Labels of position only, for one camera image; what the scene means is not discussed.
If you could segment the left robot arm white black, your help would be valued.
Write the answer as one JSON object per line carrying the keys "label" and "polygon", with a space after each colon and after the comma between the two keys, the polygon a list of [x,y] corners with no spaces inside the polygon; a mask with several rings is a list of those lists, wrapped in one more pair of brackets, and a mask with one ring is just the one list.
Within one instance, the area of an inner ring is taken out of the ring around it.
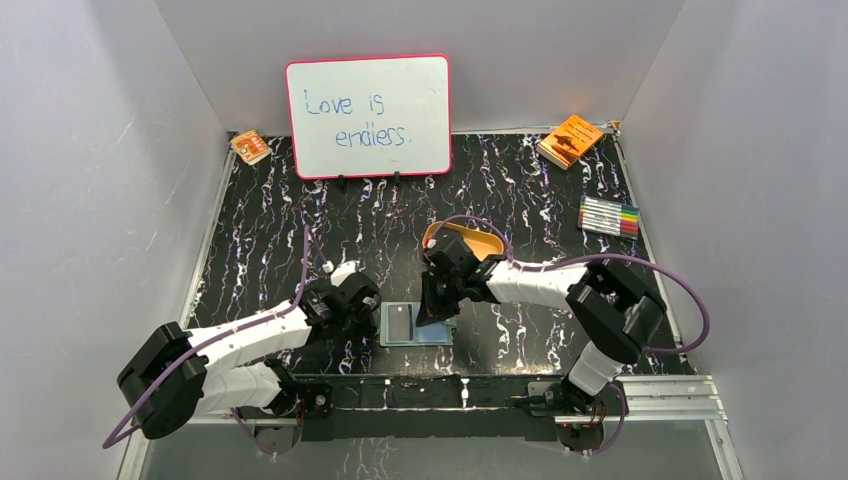
{"label": "left robot arm white black", "polygon": [[275,355],[352,336],[372,326],[380,303],[377,284],[354,271],[310,282],[294,299],[226,324],[188,330],[164,324],[118,375],[129,420],[154,440],[196,415],[243,407],[325,417],[329,407],[316,399],[329,399],[330,387],[297,381]]}

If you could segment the orange oval tray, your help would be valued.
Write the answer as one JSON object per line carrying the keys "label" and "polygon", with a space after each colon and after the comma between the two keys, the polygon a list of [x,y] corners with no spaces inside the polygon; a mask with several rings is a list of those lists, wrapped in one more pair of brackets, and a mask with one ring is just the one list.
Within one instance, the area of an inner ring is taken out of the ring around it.
{"label": "orange oval tray", "polygon": [[442,225],[441,221],[434,222],[428,226],[421,241],[421,247],[430,247],[433,244],[431,238],[434,234],[444,230],[458,233],[475,257],[480,261],[485,260],[490,255],[503,256],[505,254],[504,242],[497,235],[452,222],[444,222]]}

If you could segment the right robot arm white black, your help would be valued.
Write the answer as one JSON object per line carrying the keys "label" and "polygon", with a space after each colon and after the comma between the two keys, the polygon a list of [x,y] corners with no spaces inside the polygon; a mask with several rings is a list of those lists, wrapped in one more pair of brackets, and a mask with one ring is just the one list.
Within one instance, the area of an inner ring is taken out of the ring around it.
{"label": "right robot arm white black", "polygon": [[623,367],[639,361],[667,313],[661,296],[621,261],[516,266],[496,235],[455,224],[426,234],[422,247],[419,326],[455,317],[464,300],[572,313],[589,337],[563,381],[564,403],[577,414],[590,413]]}

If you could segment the mint green card holder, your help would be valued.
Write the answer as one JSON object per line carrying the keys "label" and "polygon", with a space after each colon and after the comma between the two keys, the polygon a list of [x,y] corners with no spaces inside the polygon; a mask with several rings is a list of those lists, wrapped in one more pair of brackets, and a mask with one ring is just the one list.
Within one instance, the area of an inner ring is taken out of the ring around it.
{"label": "mint green card holder", "polygon": [[[392,343],[387,338],[387,309],[392,304],[409,303],[412,305],[413,339],[409,342]],[[456,319],[447,319],[437,323],[418,326],[416,319],[420,311],[419,302],[386,302],[380,307],[379,344],[386,347],[451,346],[457,329]]]}

